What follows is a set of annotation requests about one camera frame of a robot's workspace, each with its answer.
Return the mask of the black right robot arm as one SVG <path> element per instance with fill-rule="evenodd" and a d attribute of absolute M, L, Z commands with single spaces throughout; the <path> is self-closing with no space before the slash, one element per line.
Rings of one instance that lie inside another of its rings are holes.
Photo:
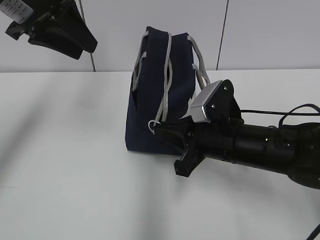
<path fill-rule="evenodd" d="M 270 171 L 312 189 L 320 188 L 320 125 L 258 126 L 234 119 L 195 123 L 189 118 L 153 129 L 180 153 L 175 173 L 188 178 L 205 159 Z"/>

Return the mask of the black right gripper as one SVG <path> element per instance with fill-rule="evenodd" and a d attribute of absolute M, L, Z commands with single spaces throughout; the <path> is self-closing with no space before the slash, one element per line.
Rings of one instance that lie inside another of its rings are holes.
<path fill-rule="evenodd" d="M 183 150 L 174 162 L 178 176 L 188 178 L 205 158 L 231 164 L 237 162 L 236 133 L 239 122 L 157 124 L 154 135 L 174 147 Z"/>

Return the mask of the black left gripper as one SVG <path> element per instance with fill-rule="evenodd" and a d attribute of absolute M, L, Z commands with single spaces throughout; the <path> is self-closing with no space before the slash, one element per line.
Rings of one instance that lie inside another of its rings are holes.
<path fill-rule="evenodd" d="M 12 20 L 5 33 L 16 41 L 25 34 L 31 45 L 75 60 L 97 48 L 74 0 L 2 0 L 0 12 Z"/>

